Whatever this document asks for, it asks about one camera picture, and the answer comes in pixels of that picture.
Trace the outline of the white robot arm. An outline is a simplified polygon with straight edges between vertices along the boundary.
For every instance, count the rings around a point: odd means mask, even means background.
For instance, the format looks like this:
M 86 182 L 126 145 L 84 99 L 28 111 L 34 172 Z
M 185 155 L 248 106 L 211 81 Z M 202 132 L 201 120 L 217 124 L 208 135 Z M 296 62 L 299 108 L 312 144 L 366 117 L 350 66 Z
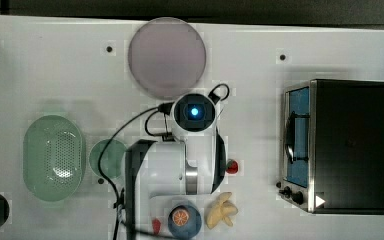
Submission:
M 140 139 L 125 154 L 127 240 L 152 235 L 153 198 L 208 195 L 222 183 L 227 157 L 217 114 L 223 100 L 215 93 L 189 93 L 152 112 L 167 116 L 171 131 L 160 141 Z

